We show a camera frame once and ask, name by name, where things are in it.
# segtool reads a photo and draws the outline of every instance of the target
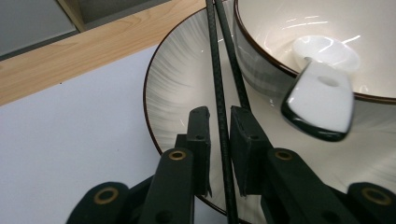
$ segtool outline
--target chopsticks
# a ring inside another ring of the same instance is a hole
[[[233,41],[231,38],[230,28],[228,27],[227,18],[224,12],[223,4],[220,0],[215,0],[216,9],[219,15],[219,22],[223,32],[224,41],[233,69],[233,78],[237,88],[239,101],[242,107],[250,110],[248,95],[245,84],[241,76],[241,71],[236,61]],[[221,151],[221,162],[224,182],[224,193],[226,201],[226,210],[228,223],[238,223],[238,212],[236,207],[235,189],[233,183],[233,166],[231,160],[230,140],[227,124],[227,113],[225,108],[224,90],[221,77],[221,65],[219,59],[219,43],[216,29],[215,10],[212,0],[206,0],[207,21],[209,27],[210,48],[212,54],[213,80],[215,85],[216,106],[219,125],[219,140]]]
[[[244,79],[242,78],[241,69],[239,68],[238,61],[236,60],[235,48],[233,46],[233,39],[230,32],[230,27],[228,26],[227,16],[224,11],[224,6],[221,0],[215,0],[215,5],[216,5],[216,10],[218,12],[221,31],[223,33],[225,47],[227,49],[228,59],[230,61],[230,65],[233,71],[233,80],[235,83],[236,91],[238,93],[239,104],[241,105],[242,108],[251,111]]]

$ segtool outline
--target plate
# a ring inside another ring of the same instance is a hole
[[[232,27],[233,3],[223,3]],[[233,75],[221,31],[219,52],[227,108],[239,105]],[[375,125],[353,127],[339,143],[327,143],[293,129],[282,119],[269,99],[248,84],[252,112],[275,147],[297,152],[327,185],[343,192],[355,182],[372,182],[396,191],[396,132]],[[187,132],[188,115],[206,105],[211,114],[210,205],[225,210],[215,92],[212,77],[209,34],[205,10],[198,11],[175,27],[154,53],[148,67],[144,107],[148,129],[159,152],[174,147],[179,133]],[[357,102],[367,107],[370,103]],[[237,195],[238,216],[250,223],[265,223],[260,196]]]

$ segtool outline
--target white bowl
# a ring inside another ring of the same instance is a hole
[[[237,59],[247,82],[277,103],[301,72],[292,42],[324,35],[361,57],[351,79],[357,99],[396,104],[395,8],[394,1],[235,0]]]

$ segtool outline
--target wooden countertop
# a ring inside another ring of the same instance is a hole
[[[172,0],[0,62],[0,105],[159,44],[204,0]]]

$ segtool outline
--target white ceramic spoon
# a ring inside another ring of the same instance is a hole
[[[303,72],[282,104],[282,114],[302,131],[326,141],[340,141],[350,128],[354,95],[349,74],[359,55],[326,36],[296,39],[293,54]]]

